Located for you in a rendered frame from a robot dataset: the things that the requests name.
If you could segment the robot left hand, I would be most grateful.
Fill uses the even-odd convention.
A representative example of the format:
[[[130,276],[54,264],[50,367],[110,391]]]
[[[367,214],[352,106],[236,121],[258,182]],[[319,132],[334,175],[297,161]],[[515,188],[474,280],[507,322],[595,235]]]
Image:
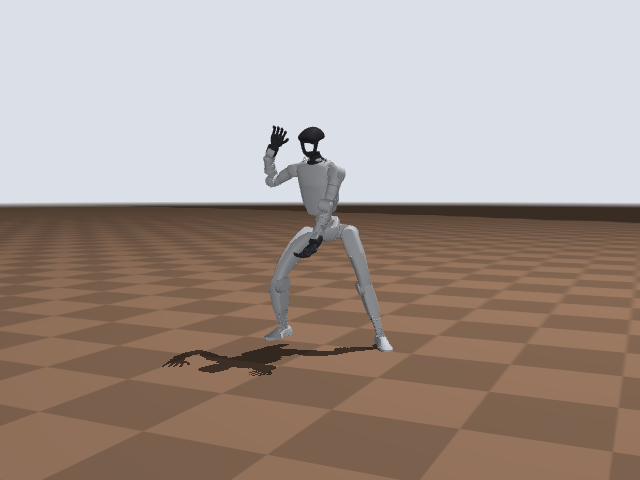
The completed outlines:
[[[322,241],[323,241],[323,237],[322,237],[321,235],[320,235],[317,239],[310,239],[310,240],[309,240],[309,245],[308,245],[308,246],[306,246],[306,247],[302,250],[302,252],[301,252],[301,253],[299,253],[299,254],[294,252],[294,255],[295,255],[296,257],[299,257],[299,258],[306,258],[306,257],[308,258],[308,257],[310,257],[313,253],[316,253],[316,252],[317,252],[317,248],[320,246],[320,244],[322,243]]]

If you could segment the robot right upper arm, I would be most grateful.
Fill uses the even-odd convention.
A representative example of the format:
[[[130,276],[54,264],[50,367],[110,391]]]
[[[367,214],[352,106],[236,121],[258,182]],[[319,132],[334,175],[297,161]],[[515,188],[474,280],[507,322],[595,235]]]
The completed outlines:
[[[265,182],[269,187],[275,187],[278,186],[286,181],[288,181],[289,179],[293,178],[293,177],[298,177],[297,176],[297,166],[299,163],[295,163],[292,165],[289,165],[288,167],[284,168],[283,170],[280,171],[279,175],[278,174],[274,174],[274,175],[268,175]]]

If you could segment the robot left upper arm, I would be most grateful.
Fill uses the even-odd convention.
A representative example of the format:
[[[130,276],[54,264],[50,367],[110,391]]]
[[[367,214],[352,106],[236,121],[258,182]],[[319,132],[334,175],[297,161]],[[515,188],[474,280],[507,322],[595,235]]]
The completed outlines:
[[[329,164],[328,176],[329,176],[329,181],[326,189],[325,199],[321,199],[318,205],[318,209],[326,213],[328,213],[330,203],[331,202],[334,203],[338,195],[341,183],[346,176],[346,172],[343,168],[339,166]]]

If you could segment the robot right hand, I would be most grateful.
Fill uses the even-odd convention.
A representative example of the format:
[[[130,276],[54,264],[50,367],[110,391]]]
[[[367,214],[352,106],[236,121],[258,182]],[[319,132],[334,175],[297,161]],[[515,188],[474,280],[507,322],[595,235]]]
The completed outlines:
[[[272,150],[274,150],[274,151],[275,151],[275,153],[274,153],[274,156],[273,156],[273,157],[275,157],[275,156],[276,156],[276,154],[277,154],[277,152],[278,152],[278,150],[279,150],[279,148],[278,148],[278,147],[281,147],[281,146],[282,146],[282,144],[285,144],[286,142],[288,142],[288,141],[289,141],[289,138],[287,138],[286,140],[284,140],[284,137],[285,137],[285,135],[286,135],[287,131],[284,131],[284,134],[283,134],[283,136],[282,136],[283,128],[281,128],[280,134],[279,134],[279,130],[280,130],[280,127],[279,127],[279,126],[277,126],[277,131],[276,131],[276,127],[275,127],[275,126],[273,126],[273,133],[272,133],[272,135],[271,135],[271,144],[269,144],[269,145],[268,145],[268,147],[267,147],[267,150],[268,150],[268,148],[270,148],[270,149],[272,149]],[[276,131],[276,134],[275,134],[275,131]],[[283,140],[284,140],[284,141],[283,141]],[[266,151],[267,151],[267,150],[266,150]]]

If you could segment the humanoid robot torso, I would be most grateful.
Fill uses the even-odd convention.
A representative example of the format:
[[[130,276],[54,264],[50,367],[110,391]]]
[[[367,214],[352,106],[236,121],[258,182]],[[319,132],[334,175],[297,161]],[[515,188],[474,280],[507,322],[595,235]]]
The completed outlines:
[[[305,158],[305,160],[304,160]],[[297,166],[297,176],[298,182],[300,186],[301,196],[304,203],[304,206],[307,210],[307,213],[310,215],[318,216],[320,211],[318,209],[318,205],[321,199],[325,199],[326,189],[329,181],[328,176],[328,165],[333,164],[331,160],[324,161],[319,158],[315,161],[322,161],[318,164],[309,165],[307,161],[310,161],[310,158],[306,160],[306,157],[303,158]],[[337,203],[339,201],[339,192],[334,201],[333,211],[337,209]],[[325,212],[326,213],[326,212]],[[317,221],[315,218],[315,221]],[[337,216],[332,216],[330,221],[327,224],[325,229],[325,234],[323,236],[323,241],[334,241],[336,239],[340,239],[340,220]]]

